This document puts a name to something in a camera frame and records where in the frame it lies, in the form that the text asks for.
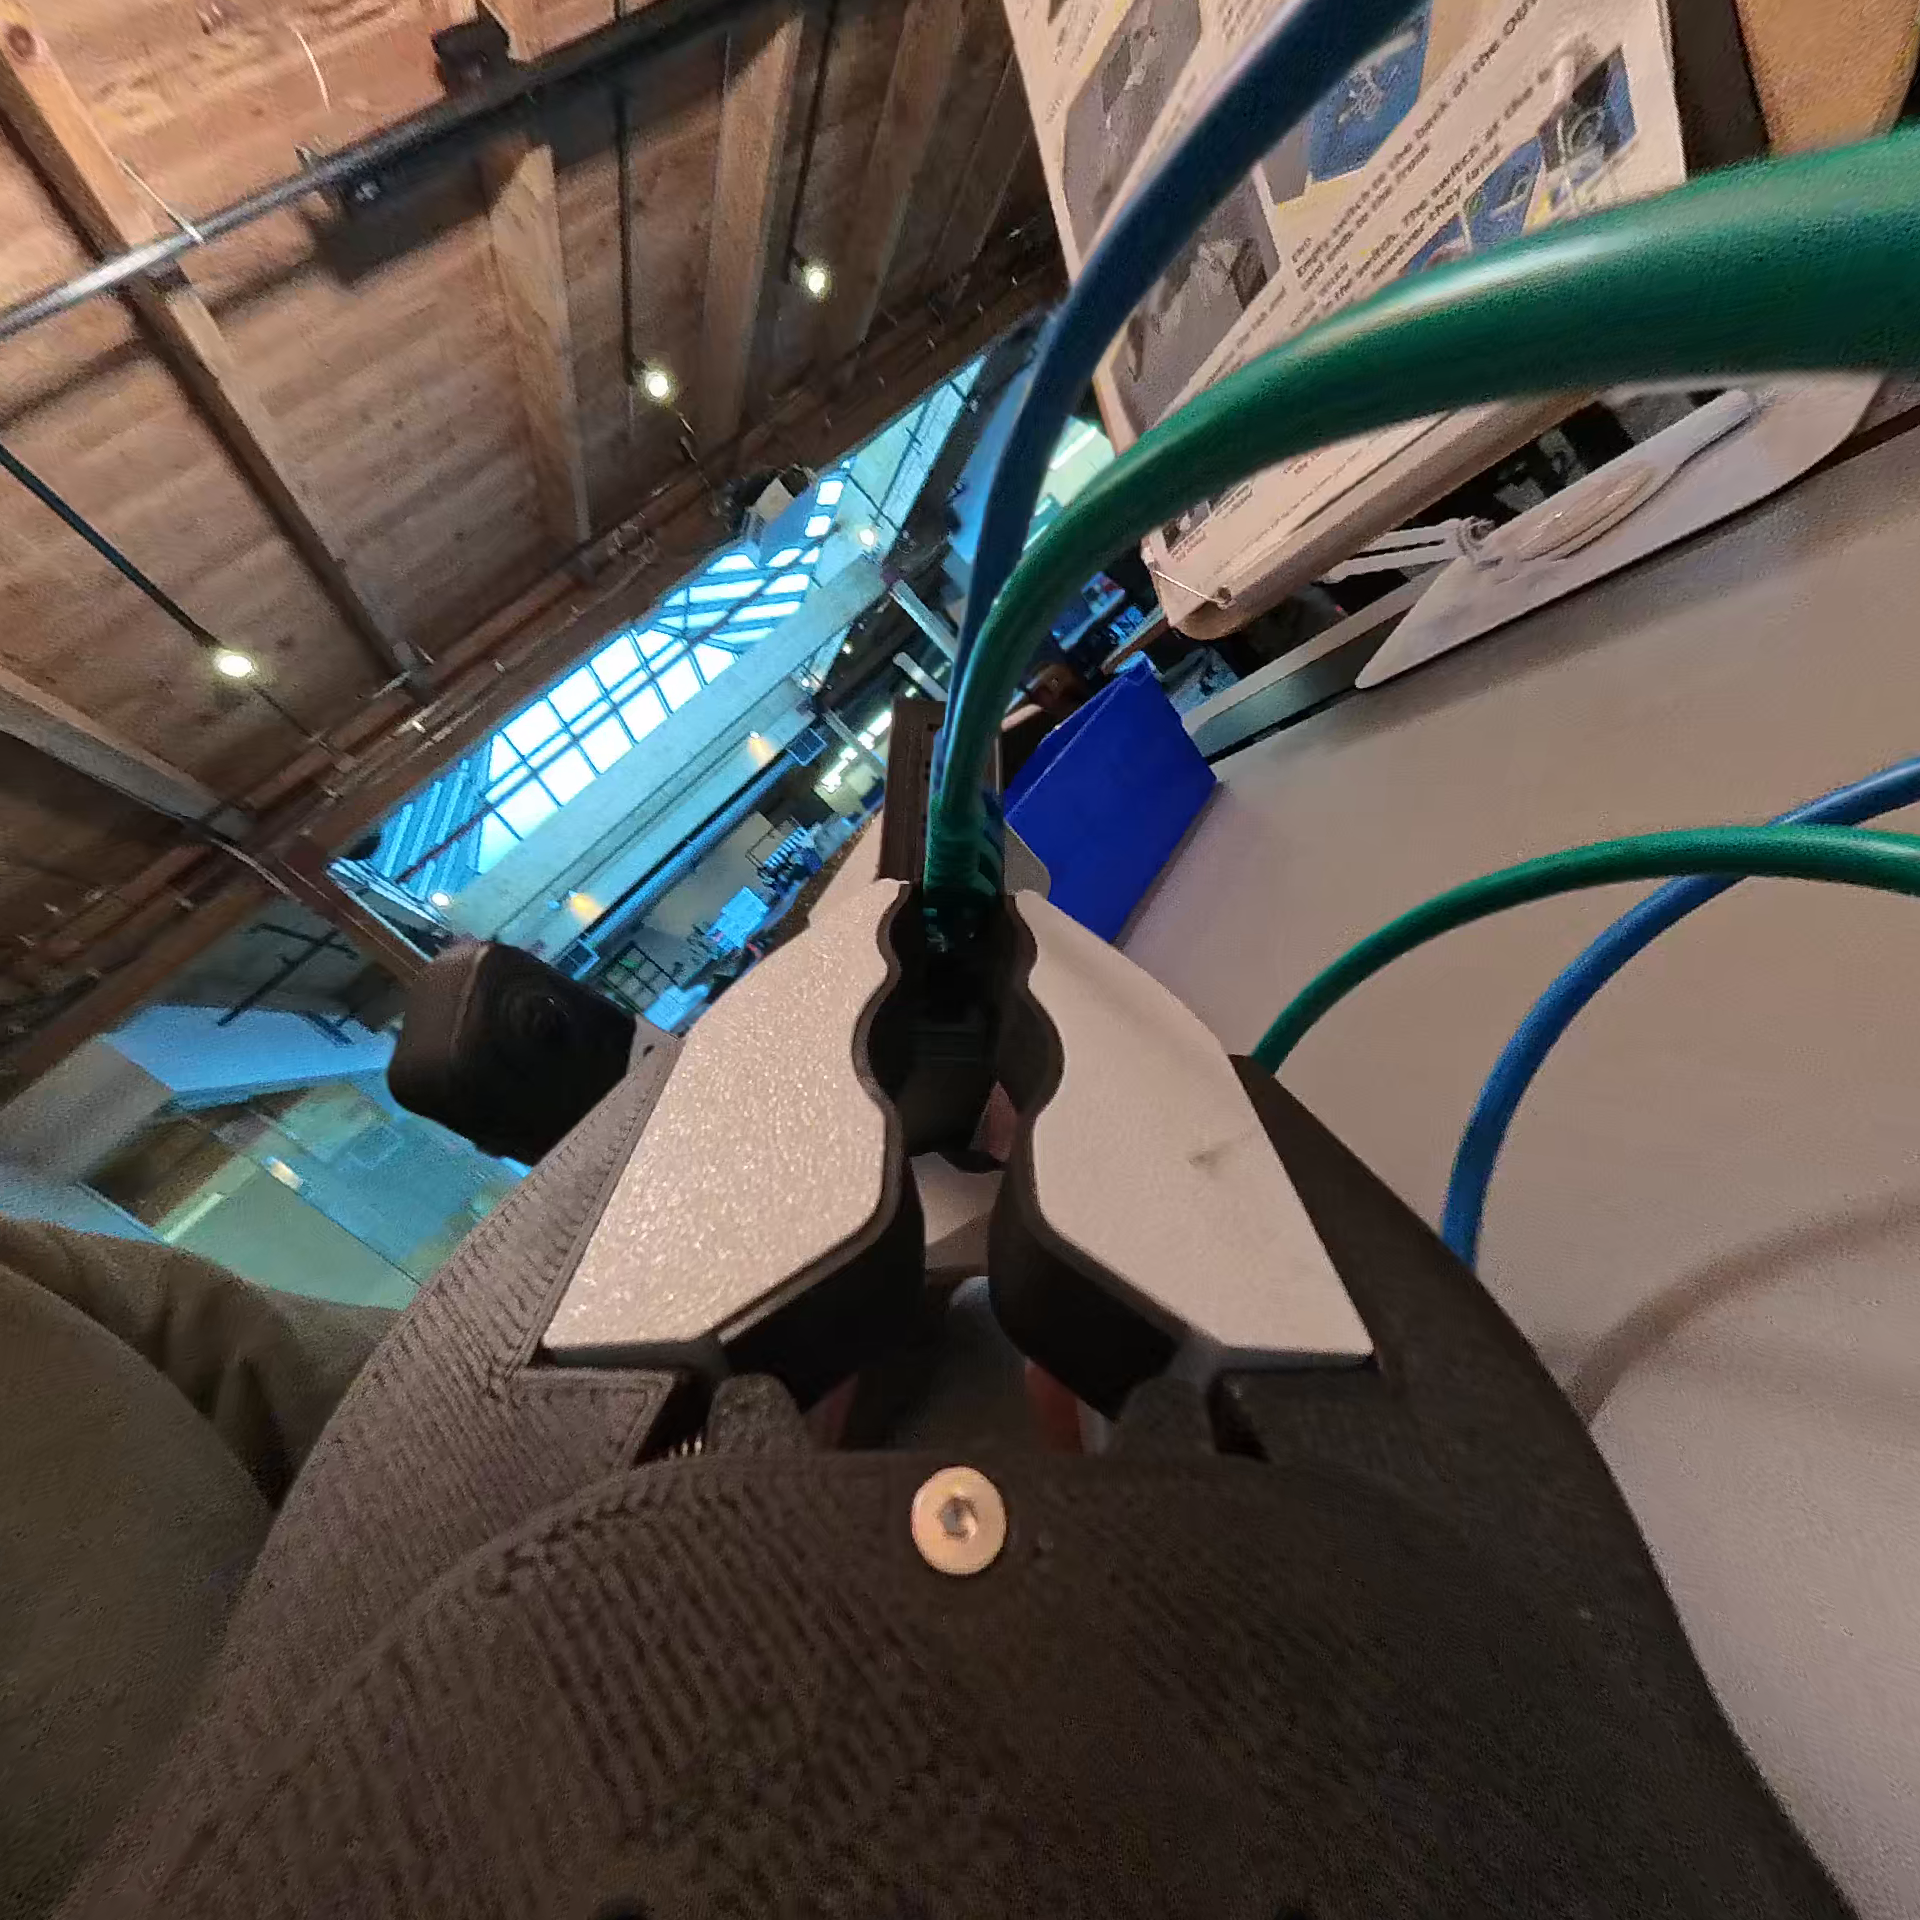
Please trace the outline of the printed instruction sheet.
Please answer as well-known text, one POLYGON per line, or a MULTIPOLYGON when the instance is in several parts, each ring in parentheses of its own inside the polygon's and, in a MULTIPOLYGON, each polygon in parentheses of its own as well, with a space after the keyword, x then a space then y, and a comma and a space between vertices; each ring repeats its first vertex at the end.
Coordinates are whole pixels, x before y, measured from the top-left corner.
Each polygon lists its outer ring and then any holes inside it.
MULTIPOLYGON (((1152 160, 1280 4, 1007 4, 1062 258, 1079 279, 1152 160)), ((1687 173, 1667 4, 1393 4, 1196 232, 1103 351, 1115 450, 1389 281, 1687 173)), ((1294 455, 1143 538, 1168 620, 1216 636, 1582 405, 1479 405, 1294 455)))

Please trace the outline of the blue plastic bin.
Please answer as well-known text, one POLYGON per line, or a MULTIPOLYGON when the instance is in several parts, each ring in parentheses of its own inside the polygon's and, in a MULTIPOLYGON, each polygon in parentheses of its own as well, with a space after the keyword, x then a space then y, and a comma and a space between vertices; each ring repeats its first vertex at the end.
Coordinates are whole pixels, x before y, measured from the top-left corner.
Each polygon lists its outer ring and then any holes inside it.
POLYGON ((1023 764, 1001 807, 1049 898, 1115 944, 1216 793, 1161 681, 1129 662, 1023 764))

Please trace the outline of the black network switch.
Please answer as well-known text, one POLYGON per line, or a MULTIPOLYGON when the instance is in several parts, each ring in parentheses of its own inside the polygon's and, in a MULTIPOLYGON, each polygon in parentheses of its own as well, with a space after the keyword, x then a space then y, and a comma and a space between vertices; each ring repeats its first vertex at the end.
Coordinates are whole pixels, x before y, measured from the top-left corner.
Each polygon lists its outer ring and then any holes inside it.
POLYGON ((876 934, 883 980, 862 1012, 854 1061, 891 1106, 900 1150, 965 1172, 999 1170, 1035 1087, 1037 948, 1016 901, 961 898, 955 917, 923 889, 929 773, 944 708, 897 700, 879 799, 878 877, 903 884, 876 934))

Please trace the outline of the white stand base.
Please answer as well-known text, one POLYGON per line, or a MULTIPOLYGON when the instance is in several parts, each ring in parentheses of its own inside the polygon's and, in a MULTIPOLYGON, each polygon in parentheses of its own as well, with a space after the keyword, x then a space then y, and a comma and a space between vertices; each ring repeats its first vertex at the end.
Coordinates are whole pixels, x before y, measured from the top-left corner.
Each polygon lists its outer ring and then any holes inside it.
POLYGON ((1659 425, 1513 519, 1417 520, 1329 568, 1340 583, 1391 564, 1414 596, 1337 685, 1375 687, 1472 639, 1548 610, 1783 492, 1865 420, 1883 373, 1745 376, 1702 397, 1613 391, 1659 425))

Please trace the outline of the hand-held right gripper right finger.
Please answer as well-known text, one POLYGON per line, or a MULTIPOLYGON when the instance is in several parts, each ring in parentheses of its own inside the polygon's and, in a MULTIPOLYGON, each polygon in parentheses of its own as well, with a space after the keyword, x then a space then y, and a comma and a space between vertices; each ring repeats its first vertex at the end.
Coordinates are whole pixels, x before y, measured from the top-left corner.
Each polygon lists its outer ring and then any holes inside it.
POLYGON ((997 1076, 1015 1137, 989 1295, 1022 1356, 1112 1417, 1150 1381, 1375 1356, 1224 1046, 1039 894, 1006 904, 997 1076))

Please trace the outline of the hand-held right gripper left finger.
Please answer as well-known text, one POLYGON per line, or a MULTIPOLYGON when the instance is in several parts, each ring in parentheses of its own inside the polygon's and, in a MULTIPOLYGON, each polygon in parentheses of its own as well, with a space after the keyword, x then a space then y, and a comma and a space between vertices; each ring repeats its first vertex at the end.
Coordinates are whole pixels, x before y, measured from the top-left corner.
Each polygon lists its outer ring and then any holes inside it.
POLYGON ((837 1388, 911 1320, 921 1200, 873 1062, 903 880, 871 880, 687 1033, 542 1360, 837 1388))

